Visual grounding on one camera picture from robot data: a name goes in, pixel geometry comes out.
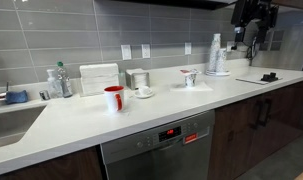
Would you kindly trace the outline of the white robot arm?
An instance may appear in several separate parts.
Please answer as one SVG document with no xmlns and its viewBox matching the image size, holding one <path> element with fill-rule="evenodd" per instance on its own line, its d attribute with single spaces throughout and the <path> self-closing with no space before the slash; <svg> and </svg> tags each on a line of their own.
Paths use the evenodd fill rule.
<svg viewBox="0 0 303 180">
<path fill-rule="evenodd" d="M 235 26 L 235 41 L 232 50 L 237 44 L 244 41 L 246 26 L 254 21 L 258 27 L 256 43 L 265 41 L 267 32 L 274 28 L 277 21 L 279 6 L 271 5 L 272 0 L 238 0 L 235 4 L 231 24 Z"/>
</svg>

